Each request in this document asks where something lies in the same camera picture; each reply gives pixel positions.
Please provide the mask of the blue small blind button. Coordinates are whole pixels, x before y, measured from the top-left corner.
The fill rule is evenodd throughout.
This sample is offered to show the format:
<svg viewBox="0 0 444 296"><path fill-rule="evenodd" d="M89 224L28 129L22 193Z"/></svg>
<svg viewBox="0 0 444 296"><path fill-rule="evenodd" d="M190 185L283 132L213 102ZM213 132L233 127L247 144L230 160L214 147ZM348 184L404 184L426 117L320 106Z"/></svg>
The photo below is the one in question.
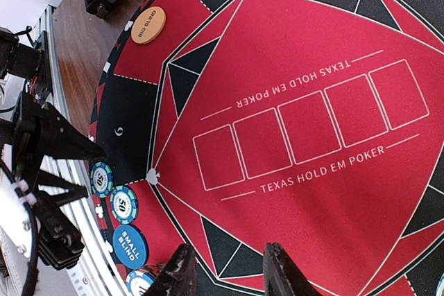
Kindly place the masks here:
<svg viewBox="0 0 444 296"><path fill-rule="evenodd" d="M139 269L148 261L148 243L132 225L118 226L112 236L112 245L118 260L128 269Z"/></svg>

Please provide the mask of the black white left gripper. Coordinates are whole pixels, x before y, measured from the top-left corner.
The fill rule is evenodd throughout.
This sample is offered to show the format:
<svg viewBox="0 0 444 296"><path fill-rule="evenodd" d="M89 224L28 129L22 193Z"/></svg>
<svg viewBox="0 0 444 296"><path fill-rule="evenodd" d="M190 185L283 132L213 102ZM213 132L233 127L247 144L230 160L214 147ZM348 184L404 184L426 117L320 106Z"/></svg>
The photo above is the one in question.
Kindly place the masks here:
<svg viewBox="0 0 444 296"><path fill-rule="evenodd" d="M42 160L46 156L105 159L107 154L52 104L39 103L28 93L19 95L11 120L1 120L1 145L12 148L12 166L1 162L1 173L6 177L2 188L10 192L1 196L1 204L14 206L1 212L1 227L6 227L7 220L16 226L29 226L17 239L17 246L23 246L26 238L31 241L24 251L28 263L21 294L33 295L38 261L55 270L71 269L85 248L80 230L61 207L87 198L87 188L41 170Z"/></svg>

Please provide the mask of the green blue 50 chip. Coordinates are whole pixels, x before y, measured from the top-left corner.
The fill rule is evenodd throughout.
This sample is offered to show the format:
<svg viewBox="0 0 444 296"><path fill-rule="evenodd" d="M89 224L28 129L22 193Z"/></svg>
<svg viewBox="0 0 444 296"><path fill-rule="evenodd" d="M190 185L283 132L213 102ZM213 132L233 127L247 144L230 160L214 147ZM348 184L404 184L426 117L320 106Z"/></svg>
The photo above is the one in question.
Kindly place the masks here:
<svg viewBox="0 0 444 296"><path fill-rule="evenodd" d="M139 212L136 193L129 186L116 186L110 196L110 208L119 223L124 225L133 223Z"/></svg>
<svg viewBox="0 0 444 296"><path fill-rule="evenodd" d="M108 197L114 186L111 167L105 162L96 162L89 174L92 193L99 198Z"/></svg>

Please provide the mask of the blue white 100 chip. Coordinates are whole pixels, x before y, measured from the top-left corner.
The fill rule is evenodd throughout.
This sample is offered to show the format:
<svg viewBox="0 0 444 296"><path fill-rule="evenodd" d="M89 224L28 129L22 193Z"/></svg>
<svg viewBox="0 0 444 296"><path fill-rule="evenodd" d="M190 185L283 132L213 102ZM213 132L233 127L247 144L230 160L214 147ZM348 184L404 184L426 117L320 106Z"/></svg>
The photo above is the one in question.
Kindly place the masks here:
<svg viewBox="0 0 444 296"><path fill-rule="evenodd" d="M128 273L126 286L128 292L133 296L143 295L157 279L164 265L145 265Z"/></svg>

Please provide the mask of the orange big blind button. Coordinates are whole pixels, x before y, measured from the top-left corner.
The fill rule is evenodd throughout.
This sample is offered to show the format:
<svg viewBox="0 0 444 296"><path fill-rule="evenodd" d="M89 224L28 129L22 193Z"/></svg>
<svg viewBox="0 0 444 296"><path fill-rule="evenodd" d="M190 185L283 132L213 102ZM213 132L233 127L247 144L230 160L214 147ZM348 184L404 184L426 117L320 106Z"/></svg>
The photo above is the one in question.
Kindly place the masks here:
<svg viewBox="0 0 444 296"><path fill-rule="evenodd" d="M167 21L165 11L159 6L145 9L131 28L131 39L136 44L148 44L162 32Z"/></svg>

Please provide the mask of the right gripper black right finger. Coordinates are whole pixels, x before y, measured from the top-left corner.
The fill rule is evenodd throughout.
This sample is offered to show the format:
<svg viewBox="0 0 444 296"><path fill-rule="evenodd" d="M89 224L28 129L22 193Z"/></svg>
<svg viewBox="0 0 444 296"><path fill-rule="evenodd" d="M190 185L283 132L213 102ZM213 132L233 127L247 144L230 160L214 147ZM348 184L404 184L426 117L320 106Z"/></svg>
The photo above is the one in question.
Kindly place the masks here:
<svg viewBox="0 0 444 296"><path fill-rule="evenodd" d="M321 295L279 243L267 243L263 256L265 295Z"/></svg>

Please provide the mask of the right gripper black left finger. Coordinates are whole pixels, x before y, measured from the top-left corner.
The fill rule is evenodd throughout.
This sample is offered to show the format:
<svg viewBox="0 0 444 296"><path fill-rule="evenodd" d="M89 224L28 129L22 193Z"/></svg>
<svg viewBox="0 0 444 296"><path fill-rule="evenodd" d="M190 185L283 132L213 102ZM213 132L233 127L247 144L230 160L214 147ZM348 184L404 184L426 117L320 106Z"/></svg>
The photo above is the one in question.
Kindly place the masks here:
<svg viewBox="0 0 444 296"><path fill-rule="evenodd" d="M193 296L197 290L196 253L188 243L178 246L146 296Z"/></svg>

